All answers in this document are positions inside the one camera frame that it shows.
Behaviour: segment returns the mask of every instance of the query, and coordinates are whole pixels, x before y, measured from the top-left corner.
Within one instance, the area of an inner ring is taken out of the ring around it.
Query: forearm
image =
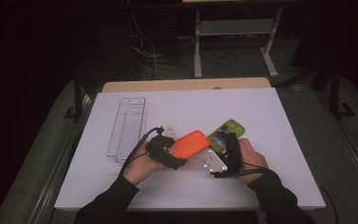
[[[269,175],[249,184],[257,196],[260,209],[267,212],[268,223],[314,223],[313,219],[297,205],[296,195]]]
[[[78,211],[75,223],[120,223],[138,191],[130,181],[119,176],[107,191]]]

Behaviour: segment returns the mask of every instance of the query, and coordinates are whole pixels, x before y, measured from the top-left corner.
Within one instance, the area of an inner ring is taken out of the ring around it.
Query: white tabletop
[[[134,91],[100,93],[89,115],[55,207],[78,209],[107,190],[120,167],[106,156],[122,98],[146,99],[146,131],[171,125],[183,136],[196,130],[205,135],[228,119],[246,131],[254,149],[304,209],[325,207],[275,89],[197,91]],[[177,171],[159,171],[138,188],[129,210],[254,210],[255,194],[235,177],[216,179],[203,164],[208,148]]]

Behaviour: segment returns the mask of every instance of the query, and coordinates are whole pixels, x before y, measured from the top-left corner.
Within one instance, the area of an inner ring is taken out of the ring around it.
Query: transparent plastic case
[[[122,165],[145,133],[145,98],[123,98],[106,155]]]

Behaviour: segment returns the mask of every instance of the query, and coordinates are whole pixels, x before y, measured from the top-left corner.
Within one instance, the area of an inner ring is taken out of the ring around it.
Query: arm
[[[251,170],[257,168],[256,166],[268,168],[264,156],[253,150],[248,139],[240,139],[240,148],[242,160],[246,162],[242,170]],[[267,223],[314,223],[298,207],[296,195],[285,188],[280,180],[263,174],[242,175],[238,179],[255,192],[260,209],[267,212]]]
[[[123,176],[119,176],[107,191],[78,211],[76,224],[121,223],[127,207],[139,191],[135,186],[146,180],[154,171],[166,168],[145,155],[146,144],[138,149],[133,157],[136,159],[129,164]]]

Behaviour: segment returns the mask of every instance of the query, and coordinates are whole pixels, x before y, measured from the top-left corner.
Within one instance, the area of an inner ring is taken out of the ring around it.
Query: green phone case
[[[224,152],[226,150],[225,139],[217,134],[221,132],[235,133],[237,137],[240,137],[245,133],[245,128],[234,119],[229,119],[213,133],[208,135],[208,139],[211,141],[210,147],[215,152]]]

